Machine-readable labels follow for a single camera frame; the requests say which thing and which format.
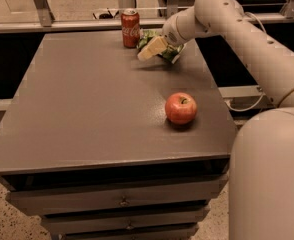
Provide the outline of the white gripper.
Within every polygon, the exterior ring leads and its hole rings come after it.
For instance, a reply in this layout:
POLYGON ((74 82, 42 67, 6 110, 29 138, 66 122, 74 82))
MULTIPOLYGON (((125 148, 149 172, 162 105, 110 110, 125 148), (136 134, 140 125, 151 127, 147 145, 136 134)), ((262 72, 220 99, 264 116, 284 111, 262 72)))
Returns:
POLYGON ((138 53, 137 57, 140 61, 146 61, 164 52, 168 44, 179 46, 184 43, 186 43, 186 40, 179 33, 178 15, 175 14, 168 18, 163 24, 162 36, 153 37, 138 53))

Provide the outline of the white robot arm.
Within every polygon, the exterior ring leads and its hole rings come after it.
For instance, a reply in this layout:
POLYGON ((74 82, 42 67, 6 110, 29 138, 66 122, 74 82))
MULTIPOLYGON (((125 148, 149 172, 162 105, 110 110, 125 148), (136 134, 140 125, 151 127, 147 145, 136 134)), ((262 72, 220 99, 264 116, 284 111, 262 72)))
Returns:
POLYGON ((224 38, 272 106, 249 119, 233 143, 229 240, 294 240, 294 52, 246 20, 236 0, 195 0, 138 57, 209 34, 224 38))

